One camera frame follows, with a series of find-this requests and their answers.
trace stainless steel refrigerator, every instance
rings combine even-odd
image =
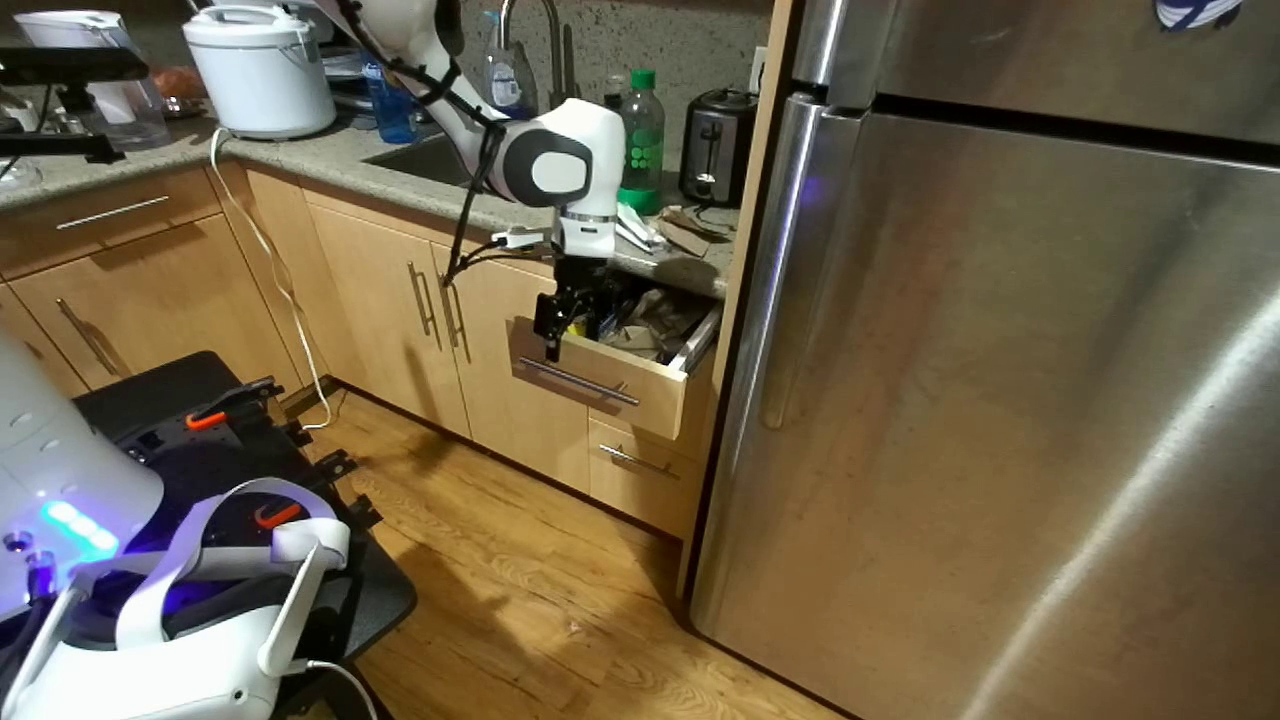
[[[1280,717],[1277,28],[809,3],[700,632],[865,720]]]

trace orange clip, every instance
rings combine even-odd
[[[195,415],[187,415],[187,429],[192,432],[207,430],[214,425],[220,425],[227,421],[227,413],[214,413],[207,418],[196,419]]]
[[[253,521],[256,521],[257,525],[264,530],[270,530],[279,525],[283,525],[284,523],[288,523],[289,520],[296,518],[298,512],[302,512],[302,506],[298,505],[297,502],[289,505],[288,507],[280,510],[279,512],[271,515],[270,518],[264,518],[262,507],[259,507],[257,510],[253,511]]]

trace white power cord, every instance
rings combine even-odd
[[[320,398],[320,405],[324,405],[324,423],[302,425],[302,429],[320,430],[328,428],[329,424],[333,423],[333,409],[329,407],[329,398],[324,396],[324,388],[320,387],[320,373],[316,372],[316,361],[311,355],[311,343],[307,342],[307,333],[302,329],[302,318],[298,315],[298,302],[289,291],[284,290],[284,284],[280,283],[279,272],[275,269],[275,254],[271,252],[271,243],[269,243],[266,237],[262,236],[262,231],[259,229],[257,223],[253,222],[248,210],[246,210],[244,206],[236,200],[236,195],[232,193],[232,188],[227,186],[227,179],[223,178],[221,170],[218,169],[219,140],[221,140],[223,132],[225,131],[227,128],[223,127],[215,129],[214,137],[209,140],[209,165],[214,169],[214,174],[218,177],[219,184],[223,186],[223,192],[227,193],[227,199],[230,200],[232,205],[236,206],[236,210],[238,210],[241,217],[244,218],[248,227],[253,228],[253,237],[257,238],[257,243],[262,246],[262,252],[266,252],[266,260],[271,264],[271,282],[275,283],[275,290],[279,291],[282,297],[284,297],[284,301],[289,304],[289,313],[293,314],[293,327],[298,331],[298,340],[302,342],[302,352],[307,356],[307,369],[311,370],[311,382],[315,384],[316,397]]]
[[[360,678],[351,674],[351,670],[347,670],[337,662],[325,662],[324,660],[294,660],[289,664],[289,669],[285,674],[297,675],[298,673],[305,673],[307,670],[333,670],[343,678],[347,678],[347,682],[356,687],[356,691],[360,693],[360,698],[365,701],[365,708],[369,710],[369,720],[378,720],[378,708],[374,707],[374,698],[369,697],[369,691],[365,689]]]

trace backsplash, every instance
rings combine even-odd
[[[466,49],[460,64],[476,85],[484,78],[490,23],[484,10],[500,0],[461,0]],[[14,13],[72,8],[113,10],[124,15],[129,35],[155,65],[189,65],[182,23],[191,17],[183,0],[4,0],[0,44],[23,42]],[[717,87],[746,87],[751,56],[768,37],[772,0],[559,0],[564,32],[572,37],[566,58],[581,97],[599,102],[611,73],[653,68],[657,95],[667,110],[666,164],[678,164],[685,109],[699,94]],[[552,88],[547,14],[539,0],[517,0],[511,38],[524,42],[538,81],[539,109],[549,109]]]

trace granite countertop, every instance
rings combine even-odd
[[[0,213],[159,170],[207,163],[209,140],[215,128],[215,120],[209,118],[170,123],[173,143],[131,152],[128,159],[111,165],[91,165],[79,156],[35,159],[44,181],[36,187],[0,192]],[[232,138],[224,142],[223,155],[279,168],[413,210],[457,218],[466,197],[463,188],[364,161],[397,147],[399,146],[384,143],[374,131],[334,126],[321,135],[285,142]],[[678,193],[672,195],[671,202],[681,202]],[[704,218],[717,225],[737,224],[736,210],[708,210]],[[550,209],[525,208],[481,195],[472,202],[470,224],[488,231],[504,231],[513,225],[548,227],[552,219]],[[664,284],[699,295],[724,297],[724,278],[732,256],[733,243],[727,240],[713,245],[705,258],[694,258],[675,247],[646,255],[620,240],[613,264],[621,270]]]

